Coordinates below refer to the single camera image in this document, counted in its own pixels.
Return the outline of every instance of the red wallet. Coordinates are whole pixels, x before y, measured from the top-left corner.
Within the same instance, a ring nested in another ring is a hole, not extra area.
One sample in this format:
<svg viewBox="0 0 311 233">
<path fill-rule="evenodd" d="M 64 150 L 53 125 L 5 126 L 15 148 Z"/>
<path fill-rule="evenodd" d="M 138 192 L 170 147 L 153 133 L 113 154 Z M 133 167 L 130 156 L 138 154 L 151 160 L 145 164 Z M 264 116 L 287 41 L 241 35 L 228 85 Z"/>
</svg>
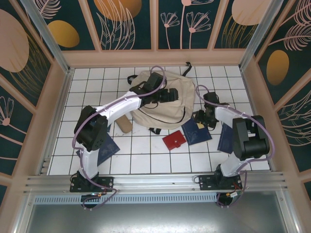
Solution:
<svg viewBox="0 0 311 233">
<path fill-rule="evenodd" d="M 186 142 L 186 139 L 183 136 L 183 134 L 181 133 L 181 131 L 178 130 L 178 131 L 164 137 L 163 141 L 164 141 L 165 145 L 167 146 L 167 148 L 169 150 L 172 150 L 174 148 L 180 147 L 181 144 L 184 144 Z"/>
</svg>

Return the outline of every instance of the yellow circle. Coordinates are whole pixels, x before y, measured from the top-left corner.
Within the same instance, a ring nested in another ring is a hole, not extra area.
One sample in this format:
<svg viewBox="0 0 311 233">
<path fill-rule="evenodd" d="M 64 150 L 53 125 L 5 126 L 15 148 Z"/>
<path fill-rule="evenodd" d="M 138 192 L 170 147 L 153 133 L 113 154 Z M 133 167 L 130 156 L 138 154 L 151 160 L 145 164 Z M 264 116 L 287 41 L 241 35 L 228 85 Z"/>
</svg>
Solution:
<svg viewBox="0 0 311 233">
<path fill-rule="evenodd" d="M 141 10 L 141 0 L 94 0 L 94 3 L 97 9 L 106 18 L 113 21 L 124 21 L 127 17 L 122 17 L 124 13 L 121 10 L 119 1 L 124 10 L 129 10 L 133 18 L 139 14 Z"/>
<path fill-rule="evenodd" d="M 259 24 L 270 2 L 271 0 L 234 0 L 232 17 L 241 25 Z"/>
<path fill-rule="evenodd" d="M 57 44 L 66 48 L 72 48 L 79 44 L 79 34 L 69 23 L 61 20 L 55 20 L 49 23 L 48 27 Z"/>
<path fill-rule="evenodd" d="M 20 72 L 27 64 L 29 43 L 23 26 L 12 15 L 0 9 L 0 67 Z"/>
<path fill-rule="evenodd" d="M 267 64 L 267 79 L 272 85 L 279 85 L 285 78 L 290 60 L 286 52 L 282 50 L 274 51 Z"/>
</svg>

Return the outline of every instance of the beige backpack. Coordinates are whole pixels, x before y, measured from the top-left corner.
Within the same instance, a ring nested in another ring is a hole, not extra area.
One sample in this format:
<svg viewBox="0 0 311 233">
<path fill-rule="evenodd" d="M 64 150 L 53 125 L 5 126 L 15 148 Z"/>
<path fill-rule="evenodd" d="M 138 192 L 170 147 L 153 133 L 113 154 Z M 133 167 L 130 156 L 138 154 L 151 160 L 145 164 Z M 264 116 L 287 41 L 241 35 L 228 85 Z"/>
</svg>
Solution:
<svg viewBox="0 0 311 233">
<path fill-rule="evenodd" d="M 191 118 L 195 95 L 192 80 L 168 71 L 165 74 L 167 77 L 165 89 L 176 88 L 178 100 L 159 104 L 150 103 L 132 111 L 133 119 L 137 124 L 148 128 L 172 130 L 183 125 Z M 149 71 L 141 72 L 133 79 L 131 86 L 147 81 L 149 76 Z"/>
</svg>

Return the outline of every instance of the blue book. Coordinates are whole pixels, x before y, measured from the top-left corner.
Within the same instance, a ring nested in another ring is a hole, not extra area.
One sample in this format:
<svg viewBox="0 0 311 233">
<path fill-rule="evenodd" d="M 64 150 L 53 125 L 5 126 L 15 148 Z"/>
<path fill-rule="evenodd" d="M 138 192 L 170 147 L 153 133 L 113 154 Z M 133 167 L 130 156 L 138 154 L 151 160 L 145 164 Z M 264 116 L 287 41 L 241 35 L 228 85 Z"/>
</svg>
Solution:
<svg viewBox="0 0 311 233">
<path fill-rule="evenodd" d="M 117 144 L 112 140 L 112 138 L 109 136 L 109 134 L 106 135 L 106 140 L 102 147 L 100 147 L 98 151 L 98 160 L 97 160 L 97 166 L 105 162 L 107 159 L 109 159 L 112 155 L 117 153 L 120 150 L 120 148 L 117 146 Z"/>
<path fill-rule="evenodd" d="M 233 130 L 226 124 L 223 124 L 222 133 L 220 134 L 217 150 L 231 154 L 233 152 L 232 145 Z"/>
<path fill-rule="evenodd" d="M 189 145 L 194 145 L 212 139 L 209 131 L 207 130 L 207 127 L 199 129 L 193 117 L 191 117 L 190 120 L 188 120 L 185 124 L 183 124 L 181 128 L 185 133 L 185 137 Z"/>
</svg>

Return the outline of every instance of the white tile floor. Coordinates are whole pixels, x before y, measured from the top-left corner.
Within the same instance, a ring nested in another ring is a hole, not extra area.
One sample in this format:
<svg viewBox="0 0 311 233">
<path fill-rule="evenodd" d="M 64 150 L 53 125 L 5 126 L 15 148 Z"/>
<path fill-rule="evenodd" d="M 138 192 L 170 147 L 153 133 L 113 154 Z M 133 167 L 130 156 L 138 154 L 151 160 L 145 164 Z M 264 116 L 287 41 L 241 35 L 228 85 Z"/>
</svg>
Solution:
<svg viewBox="0 0 311 233">
<path fill-rule="evenodd" d="M 66 107 L 55 143 L 48 175 L 68 175 L 79 168 L 79 159 L 71 148 L 73 129 L 86 105 L 97 107 L 107 104 L 125 94 L 130 88 L 126 78 L 139 74 L 149 67 L 84 68 L 76 69 L 71 83 Z M 182 74 L 187 67 L 165 67 L 166 71 Z M 244 83 L 237 66 L 193 67 L 187 74 L 195 85 L 203 84 L 216 90 L 221 102 L 227 102 L 242 112 L 253 114 Z M 199 98 L 195 99 L 194 111 L 204 108 Z M 187 143 L 169 151 L 162 138 L 177 130 L 162 130 L 155 135 L 135 123 L 130 133 L 123 133 L 113 123 L 109 135 L 119 146 L 120 151 L 99 166 L 100 174 L 149 174 L 173 172 L 214 171 L 228 154 L 217 151 L 222 126 L 217 124 L 211 131 L 212 140 L 189 146 Z M 252 163 L 248 170 L 269 170 L 267 162 Z"/>
</svg>

